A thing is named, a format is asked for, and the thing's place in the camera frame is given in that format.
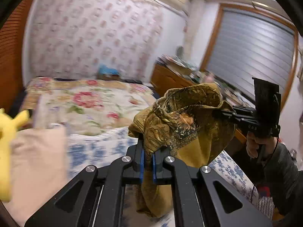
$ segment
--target olive green fabric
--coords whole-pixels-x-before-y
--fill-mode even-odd
[[[228,145],[235,126],[215,119],[214,109],[232,108],[222,101],[216,84],[199,84],[169,89],[152,107],[139,112],[129,126],[128,135],[144,135],[145,171],[137,186],[137,211],[161,217],[172,208],[170,185],[153,183],[152,154],[168,146],[172,156],[188,166],[209,164]]]

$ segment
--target black ear tip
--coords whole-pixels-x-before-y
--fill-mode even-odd
[[[29,117],[31,118],[31,116],[33,115],[33,109],[28,109],[28,113],[29,113]]]

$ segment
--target dark gray sleeve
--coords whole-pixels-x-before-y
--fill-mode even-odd
[[[303,214],[303,172],[298,171],[284,144],[278,143],[272,158],[264,167],[265,180],[275,206],[282,215],[287,215],[283,222],[295,223],[298,214]]]

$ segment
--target human hand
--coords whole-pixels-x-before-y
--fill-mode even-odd
[[[265,146],[265,152],[264,157],[272,154],[274,152],[274,149],[277,144],[277,138],[276,137],[267,137],[267,138],[258,138],[255,137],[255,135],[252,132],[247,133],[246,137],[246,151],[247,154],[252,158],[258,157],[257,150],[259,149],[260,144],[264,144]]]

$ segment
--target person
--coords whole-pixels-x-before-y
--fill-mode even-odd
[[[298,171],[289,151],[277,138],[261,139],[248,132],[246,151],[251,158],[258,157],[260,144],[266,147],[262,158],[265,182],[279,213],[285,216],[273,226],[303,226],[303,171]]]

